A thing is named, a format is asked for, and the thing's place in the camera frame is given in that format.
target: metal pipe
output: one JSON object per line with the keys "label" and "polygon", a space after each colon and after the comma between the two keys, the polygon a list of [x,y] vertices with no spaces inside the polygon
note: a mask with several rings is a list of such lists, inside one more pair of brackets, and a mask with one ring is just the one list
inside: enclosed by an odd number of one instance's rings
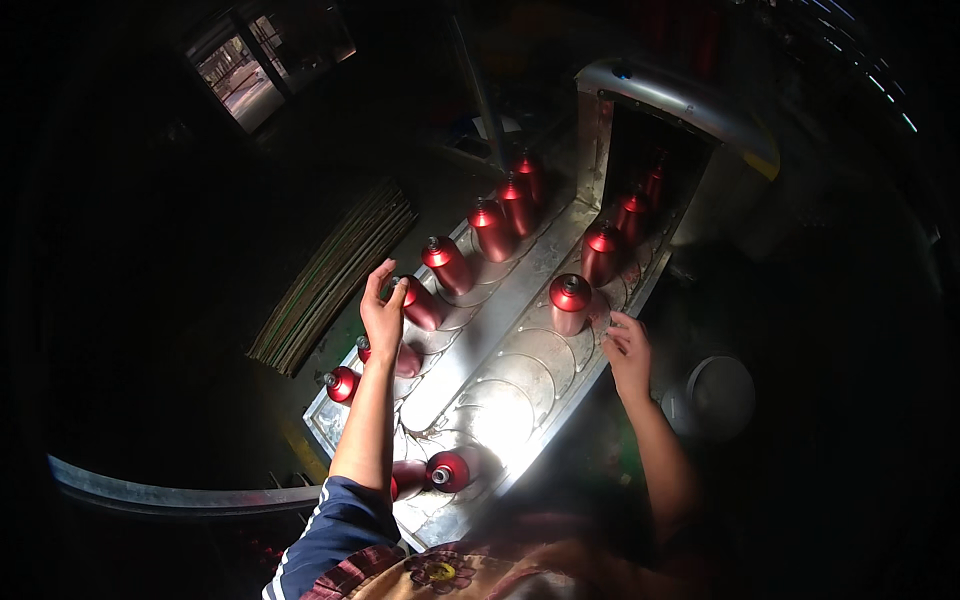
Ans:
{"label": "metal pipe", "polygon": [[320,489],[187,490],[114,479],[47,457],[60,491],[85,504],[128,515],[175,518],[256,516],[313,507]]}

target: striped sleeve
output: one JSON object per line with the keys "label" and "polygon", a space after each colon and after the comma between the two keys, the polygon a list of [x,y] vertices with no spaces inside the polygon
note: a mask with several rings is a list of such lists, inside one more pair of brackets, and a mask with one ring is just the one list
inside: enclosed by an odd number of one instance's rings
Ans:
{"label": "striped sleeve", "polygon": [[300,539],[283,553],[264,600],[296,600],[328,570],[350,555],[400,540],[393,507],[383,497],[346,477],[327,477],[320,502]]}

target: red can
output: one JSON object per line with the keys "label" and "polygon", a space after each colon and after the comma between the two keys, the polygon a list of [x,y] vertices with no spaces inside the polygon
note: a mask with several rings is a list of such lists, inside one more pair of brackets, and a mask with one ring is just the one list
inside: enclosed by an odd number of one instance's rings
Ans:
{"label": "red can", "polygon": [[523,149],[523,154],[514,164],[514,173],[520,183],[526,183],[534,205],[543,208],[546,204],[546,198],[543,197],[543,168],[539,161],[530,156],[529,149]]}
{"label": "red can", "polygon": [[433,270],[437,280],[453,296],[462,296],[473,287],[473,273],[460,249],[445,235],[427,238],[420,252],[423,264]]}
{"label": "red can", "polygon": [[565,338],[580,333],[593,296],[587,280],[573,273],[558,276],[550,283],[549,295],[554,331]]}
{"label": "red can", "polygon": [[633,192],[617,200],[616,228],[626,248],[636,248],[643,241],[646,212],[647,197],[640,185],[635,185]]}
{"label": "red can", "polygon": [[667,154],[663,148],[657,148],[657,162],[647,172],[647,182],[643,186],[647,192],[647,198],[650,199],[650,207],[654,211],[660,209],[660,197],[663,195],[663,163],[666,162]]}
{"label": "red can", "polygon": [[394,502],[412,498],[422,492],[428,482],[424,461],[394,461],[390,476],[390,497]]}
{"label": "red can", "polygon": [[587,228],[580,250],[580,268],[593,287],[610,283],[619,269],[620,235],[611,221],[600,221]]}
{"label": "red can", "polygon": [[477,198],[468,221],[477,234],[480,252],[490,262],[503,262],[516,250],[516,234],[507,223],[500,205],[494,201]]}
{"label": "red can", "polygon": [[[412,275],[405,275],[410,285],[407,287],[407,295],[403,298],[403,316],[410,320],[410,323],[416,325],[424,331],[436,331],[444,322],[444,314],[440,310],[433,295],[423,287],[420,280]],[[396,287],[400,283],[400,276],[394,276],[390,280],[391,287]]]}
{"label": "red can", "polygon": [[472,445],[434,454],[426,464],[426,472],[436,490],[456,493],[473,483],[480,474],[483,455]]}
{"label": "red can", "polygon": [[537,230],[537,207],[526,185],[516,180],[513,171],[500,184],[496,193],[507,222],[520,239],[530,237]]}
{"label": "red can", "polygon": [[[370,339],[366,335],[361,335],[357,338],[357,356],[360,358],[360,362],[365,365],[370,359]],[[416,377],[417,373],[420,372],[420,366],[422,364],[423,359],[420,355],[417,354],[413,348],[400,342],[400,348],[396,353],[394,374],[397,377],[405,377],[407,379]]]}
{"label": "red can", "polygon": [[360,373],[350,367],[337,367],[331,372],[324,373],[326,394],[334,402],[344,403],[353,400],[360,385]]}

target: right hand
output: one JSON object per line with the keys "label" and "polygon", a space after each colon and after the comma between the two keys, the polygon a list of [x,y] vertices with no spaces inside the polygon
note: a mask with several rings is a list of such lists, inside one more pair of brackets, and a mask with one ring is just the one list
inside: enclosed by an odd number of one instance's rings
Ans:
{"label": "right hand", "polygon": [[360,300],[360,319],[370,339],[371,359],[394,364],[403,335],[403,299],[410,282],[404,277],[387,301],[380,299],[380,290],[390,281],[396,261],[388,258],[367,277],[367,289]]}
{"label": "right hand", "polygon": [[624,406],[650,401],[650,342],[646,328],[636,319],[612,310],[611,320],[623,325],[607,327],[603,353],[613,371],[616,392]]}

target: left hand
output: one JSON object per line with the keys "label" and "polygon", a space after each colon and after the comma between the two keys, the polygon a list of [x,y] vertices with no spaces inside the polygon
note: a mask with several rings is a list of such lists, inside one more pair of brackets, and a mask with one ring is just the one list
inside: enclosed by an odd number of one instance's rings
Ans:
{"label": "left hand", "polygon": [[370,339],[371,359],[382,358],[393,364],[403,334],[403,299],[410,282],[404,277],[386,302],[380,299],[380,290],[390,280],[396,261],[388,258],[367,277],[367,289],[360,300],[360,318]]}

